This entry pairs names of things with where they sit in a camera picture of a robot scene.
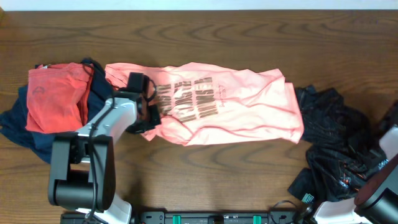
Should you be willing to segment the pink printed t-shirt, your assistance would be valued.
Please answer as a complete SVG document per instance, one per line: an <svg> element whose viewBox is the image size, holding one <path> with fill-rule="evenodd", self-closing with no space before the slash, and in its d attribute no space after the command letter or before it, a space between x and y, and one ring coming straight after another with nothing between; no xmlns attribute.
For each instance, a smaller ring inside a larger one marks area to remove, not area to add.
<svg viewBox="0 0 398 224"><path fill-rule="evenodd" d="M304 132L294 86L278 69L256 73L194 62L179 67L112 63L105 72L117 89L132 73L154 81L161 124L143 134L148 141L158 136L183 146L273 139L297 143Z"/></svg>

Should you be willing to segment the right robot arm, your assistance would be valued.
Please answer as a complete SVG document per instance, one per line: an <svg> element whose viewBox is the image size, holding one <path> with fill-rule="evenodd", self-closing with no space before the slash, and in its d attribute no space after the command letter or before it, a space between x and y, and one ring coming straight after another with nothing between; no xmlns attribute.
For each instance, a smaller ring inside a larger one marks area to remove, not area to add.
<svg viewBox="0 0 398 224"><path fill-rule="evenodd" d="M313 219L324 224L397 224L397 156L390 158L355 198L323 202Z"/></svg>

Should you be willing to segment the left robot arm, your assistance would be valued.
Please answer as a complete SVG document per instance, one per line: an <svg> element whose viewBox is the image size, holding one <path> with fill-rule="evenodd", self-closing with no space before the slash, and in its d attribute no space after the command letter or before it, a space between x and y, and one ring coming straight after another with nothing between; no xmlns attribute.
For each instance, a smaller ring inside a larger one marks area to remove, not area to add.
<svg viewBox="0 0 398 224"><path fill-rule="evenodd" d="M160 124L156 93L147 75L130 73L89 123L56 135L48 199L67 209L61 223L135 223L132 205L116 193L114 145L125 131L142 134Z"/></svg>

